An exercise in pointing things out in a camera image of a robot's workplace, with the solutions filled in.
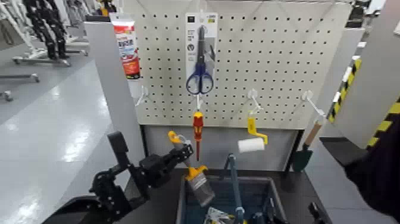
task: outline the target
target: red screwdriver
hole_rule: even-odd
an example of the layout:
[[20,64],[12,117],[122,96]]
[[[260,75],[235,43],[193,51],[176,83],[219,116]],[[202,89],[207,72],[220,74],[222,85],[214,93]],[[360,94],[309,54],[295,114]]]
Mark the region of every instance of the red screwdriver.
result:
[[201,132],[203,128],[203,114],[200,111],[195,112],[195,115],[193,115],[193,127],[195,129],[196,159],[199,161]]

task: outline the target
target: pegboard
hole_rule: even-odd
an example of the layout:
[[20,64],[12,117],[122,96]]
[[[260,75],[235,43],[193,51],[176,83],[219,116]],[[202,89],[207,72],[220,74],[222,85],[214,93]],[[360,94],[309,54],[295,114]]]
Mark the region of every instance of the pegboard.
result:
[[[185,88],[185,14],[197,1],[127,1],[149,96],[143,125],[192,125],[196,99]],[[207,1],[218,13],[214,89],[202,98],[205,126],[247,127],[252,88],[264,110],[257,127],[306,128],[351,11],[345,2]]]

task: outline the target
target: scissors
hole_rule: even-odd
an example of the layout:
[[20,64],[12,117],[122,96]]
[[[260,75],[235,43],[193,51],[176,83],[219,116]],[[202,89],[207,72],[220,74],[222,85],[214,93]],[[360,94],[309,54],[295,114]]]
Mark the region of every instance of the scissors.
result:
[[186,89],[191,94],[206,94],[214,87],[213,77],[206,71],[204,60],[204,26],[199,28],[199,41],[195,72],[186,81]]

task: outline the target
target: yellow and black stripe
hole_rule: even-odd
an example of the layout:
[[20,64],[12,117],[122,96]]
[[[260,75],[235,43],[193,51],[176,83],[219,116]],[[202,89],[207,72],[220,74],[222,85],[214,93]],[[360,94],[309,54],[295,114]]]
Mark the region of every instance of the yellow and black stripe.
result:
[[339,97],[337,98],[336,101],[333,102],[330,111],[328,113],[328,120],[333,123],[335,121],[335,117],[338,114],[340,107],[347,95],[347,92],[349,91],[350,86],[353,84],[355,75],[357,72],[360,70],[361,66],[361,59],[357,59],[354,61],[353,67],[350,71],[350,74],[348,74],[348,77],[345,77],[342,81],[342,84],[340,85],[339,92],[337,94]]
[[400,116],[400,97],[397,100],[397,102],[395,102],[389,109],[384,121],[382,121],[382,123],[378,126],[374,136],[368,142],[367,150],[369,150],[371,147],[374,147],[375,144],[379,141],[380,138],[383,137],[385,133],[390,132],[390,127],[392,123],[396,119],[399,119],[399,116]]

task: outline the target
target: yellow roller handle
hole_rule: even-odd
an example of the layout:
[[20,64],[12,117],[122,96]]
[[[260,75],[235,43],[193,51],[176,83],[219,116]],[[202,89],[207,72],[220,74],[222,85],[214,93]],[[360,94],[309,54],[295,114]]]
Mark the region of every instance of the yellow roller handle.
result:
[[255,135],[257,137],[261,137],[264,139],[264,145],[268,145],[268,136],[263,135],[261,133],[257,133],[257,129],[255,128],[255,118],[248,117],[247,118],[247,131],[250,135]]

